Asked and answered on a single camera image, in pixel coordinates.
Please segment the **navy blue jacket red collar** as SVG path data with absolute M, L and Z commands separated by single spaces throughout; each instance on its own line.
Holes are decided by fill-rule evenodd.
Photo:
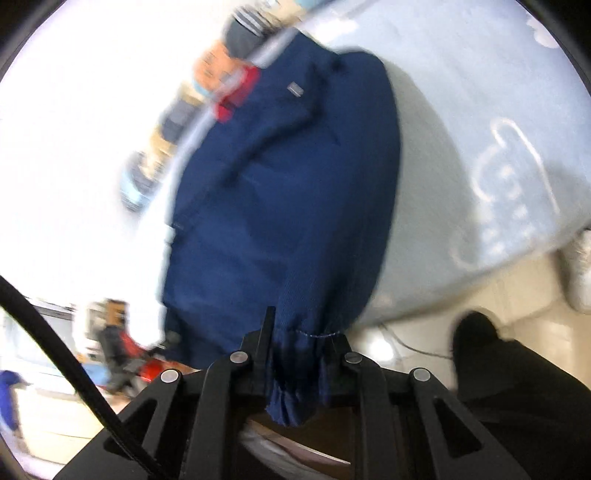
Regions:
M 170 356 L 205 368 L 273 308 L 266 409 L 307 421 L 329 391 L 325 343 L 377 283 L 400 164 L 384 63 L 295 36 L 185 164 L 162 288 Z

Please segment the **white shoe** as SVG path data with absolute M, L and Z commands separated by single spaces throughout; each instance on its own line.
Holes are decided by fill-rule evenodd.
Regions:
M 565 296 L 577 312 L 590 314 L 591 309 L 591 231 L 586 228 L 562 249 L 566 269 Z

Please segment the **light blue cloud bed sheet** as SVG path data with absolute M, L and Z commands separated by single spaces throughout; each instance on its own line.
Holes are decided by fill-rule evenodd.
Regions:
M 381 56 L 404 173 L 360 323 L 444 304 L 590 219 L 590 97 L 568 49 L 515 1 L 343 1 L 301 31 Z

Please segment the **patchwork colourful quilt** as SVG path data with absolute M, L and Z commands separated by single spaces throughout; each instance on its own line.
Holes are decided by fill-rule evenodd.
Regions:
M 204 51 L 192 79 L 181 85 L 176 98 L 160 117 L 145 149 L 133 154 L 120 183 L 122 205 L 142 212 L 155 194 L 179 141 L 204 107 L 217 101 L 229 85 L 249 80 L 249 60 L 278 32 L 293 27 L 325 1 L 249 1 L 233 10 L 221 36 Z

